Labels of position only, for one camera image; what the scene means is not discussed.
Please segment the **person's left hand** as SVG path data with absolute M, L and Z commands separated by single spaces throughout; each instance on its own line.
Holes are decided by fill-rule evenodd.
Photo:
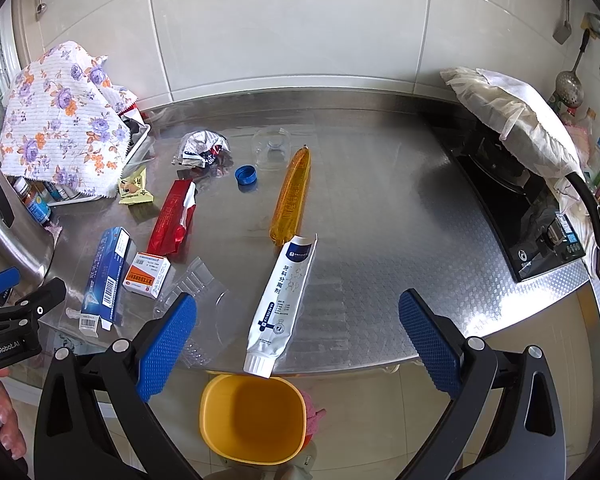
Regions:
M 7 368 L 0 370 L 0 441 L 13 460 L 20 460 L 27 453 L 27 445 L 19 428 L 12 399 L 2 383 L 2 378 L 7 377 L 8 374 Z

